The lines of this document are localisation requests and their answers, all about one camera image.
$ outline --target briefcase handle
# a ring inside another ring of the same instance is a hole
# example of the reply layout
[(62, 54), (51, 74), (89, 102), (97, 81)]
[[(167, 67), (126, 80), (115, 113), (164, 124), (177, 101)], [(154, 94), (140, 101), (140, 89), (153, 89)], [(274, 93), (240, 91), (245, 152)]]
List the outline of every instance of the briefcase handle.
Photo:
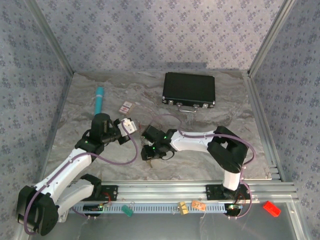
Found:
[(178, 110), (179, 110), (180, 112), (184, 112), (184, 113), (196, 113), (197, 110), (198, 110), (198, 107), (197, 107), (197, 106), (194, 106), (194, 107), (193, 107), (193, 108), (194, 108), (193, 111), (181, 109), (181, 104), (178, 104), (178, 103), (177, 103), (177, 106), (178, 106)]

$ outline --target wallpaper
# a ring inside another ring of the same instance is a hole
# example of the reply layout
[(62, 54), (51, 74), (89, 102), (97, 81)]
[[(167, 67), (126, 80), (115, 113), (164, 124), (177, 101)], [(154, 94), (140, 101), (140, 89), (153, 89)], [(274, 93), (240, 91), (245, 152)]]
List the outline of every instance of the wallpaper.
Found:
[(288, 181), (320, 239), (320, 2), (297, 0), (254, 77)]
[(75, 72), (248, 69), (283, 0), (39, 0)]
[(23, 1), (0, 1), (0, 239), (14, 239), (18, 193), (39, 180), (69, 76)]

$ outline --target red block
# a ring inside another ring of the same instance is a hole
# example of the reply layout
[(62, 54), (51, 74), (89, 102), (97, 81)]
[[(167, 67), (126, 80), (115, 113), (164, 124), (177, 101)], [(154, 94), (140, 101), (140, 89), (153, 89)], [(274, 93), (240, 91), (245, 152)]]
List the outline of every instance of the red block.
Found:
[(263, 208), (268, 211), (272, 216), (278, 217), (281, 213), (281, 210), (277, 208), (272, 202), (267, 201), (264, 205)]

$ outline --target marble surface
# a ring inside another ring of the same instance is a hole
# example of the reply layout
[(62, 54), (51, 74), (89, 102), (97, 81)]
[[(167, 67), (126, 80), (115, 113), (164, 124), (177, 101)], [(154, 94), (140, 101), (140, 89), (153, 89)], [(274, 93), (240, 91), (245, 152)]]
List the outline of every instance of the marble surface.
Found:
[[(225, 126), (239, 137), (249, 141), (257, 152), (257, 159), (244, 171), (246, 179), (270, 179), (268, 163), (261, 144), (256, 121), (253, 117), (248, 94), (239, 71), (191, 72), (213, 75), (216, 86), (216, 104), (212, 109), (200, 108), (197, 113), (182, 113), (177, 106), (162, 104), (165, 72), (75, 73), (58, 125), (54, 144), (46, 166), (48, 175), (70, 154), (82, 134), (90, 128), (94, 116), (95, 92), (104, 88), (102, 112), (112, 120), (123, 119), (118, 112), (124, 101), (135, 103), (129, 113), (132, 120), (144, 129), (159, 114), (176, 114), (183, 120), (182, 129), (189, 132), (206, 132)], [(154, 124), (164, 132), (176, 128), (178, 121), (170, 116)], [(181, 151), (174, 158), (152, 160), (151, 165), (142, 161), (139, 134), (134, 134), (139, 147), (138, 159), (126, 166), (116, 166), (95, 160), (84, 173), (95, 175), (103, 181), (116, 180), (222, 180), (223, 170), (204, 152)], [(101, 154), (116, 162), (127, 162), (135, 155), (132, 142), (119, 145), (110, 143)]]

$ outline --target green block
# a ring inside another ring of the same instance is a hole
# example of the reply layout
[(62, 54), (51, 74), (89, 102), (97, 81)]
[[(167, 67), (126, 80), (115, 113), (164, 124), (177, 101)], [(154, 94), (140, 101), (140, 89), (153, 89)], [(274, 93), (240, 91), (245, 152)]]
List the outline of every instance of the green block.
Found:
[(122, 212), (124, 212), (128, 217), (131, 217), (132, 214), (134, 214), (134, 211), (132, 211), (132, 209), (130, 209), (127, 205), (123, 205), (121, 207)]

